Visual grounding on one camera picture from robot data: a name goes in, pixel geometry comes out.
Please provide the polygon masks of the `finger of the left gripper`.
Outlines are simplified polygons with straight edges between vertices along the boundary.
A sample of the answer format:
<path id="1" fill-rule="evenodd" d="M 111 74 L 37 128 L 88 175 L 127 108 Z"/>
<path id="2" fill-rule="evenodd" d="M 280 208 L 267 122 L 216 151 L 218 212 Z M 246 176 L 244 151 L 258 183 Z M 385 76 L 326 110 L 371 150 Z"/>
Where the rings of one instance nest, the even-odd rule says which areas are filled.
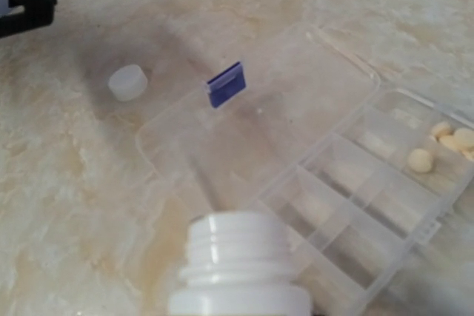
<path id="1" fill-rule="evenodd" d="M 53 23 L 56 0 L 14 0 L 20 13 L 1 17 L 1 37 L 17 35 Z"/>

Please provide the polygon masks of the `white bottle cap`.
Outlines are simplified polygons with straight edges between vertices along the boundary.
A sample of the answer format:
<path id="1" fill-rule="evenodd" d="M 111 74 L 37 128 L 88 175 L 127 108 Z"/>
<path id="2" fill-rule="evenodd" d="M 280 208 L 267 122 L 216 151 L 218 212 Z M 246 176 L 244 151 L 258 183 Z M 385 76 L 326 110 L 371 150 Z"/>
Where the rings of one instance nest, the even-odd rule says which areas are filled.
<path id="1" fill-rule="evenodd" d="M 108 79 L 107 86 L 118 101 L 132 101 L 138 98 L 148 85 L 147 76 L 137 64 L 124 66 Z"/>

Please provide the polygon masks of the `small white pill bottle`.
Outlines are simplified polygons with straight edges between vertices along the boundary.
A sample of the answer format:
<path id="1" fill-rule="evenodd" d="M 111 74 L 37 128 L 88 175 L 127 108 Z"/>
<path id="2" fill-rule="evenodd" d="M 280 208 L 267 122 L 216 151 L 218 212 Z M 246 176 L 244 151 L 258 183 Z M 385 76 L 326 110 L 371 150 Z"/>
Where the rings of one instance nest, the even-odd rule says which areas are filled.
<path id="1" fill-rule="evenodd" d="M 193 221 L 168 315 L 311 315 L 296 284 L 286 226 L 261 212 L 219 212 Z"/>

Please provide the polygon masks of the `clear plastic pill organizer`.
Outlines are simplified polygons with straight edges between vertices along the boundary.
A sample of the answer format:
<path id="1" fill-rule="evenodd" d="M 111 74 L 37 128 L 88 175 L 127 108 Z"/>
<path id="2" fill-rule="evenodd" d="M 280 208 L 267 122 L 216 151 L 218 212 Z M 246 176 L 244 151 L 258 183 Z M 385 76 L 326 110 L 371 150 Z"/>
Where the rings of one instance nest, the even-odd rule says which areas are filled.
<path id="1" fill-rule="evenodd" d="M 138 143 L 193 215 L 254 209 L 287 227 L 320 315 L 360 315 L 437 232 L 473 162 L 430 138 L 473 115 L 385 84 L 314 26 L 266 40 L 202 90 L 148 121 Z M 415 148 L 435 154 L 415 173 Z"/>

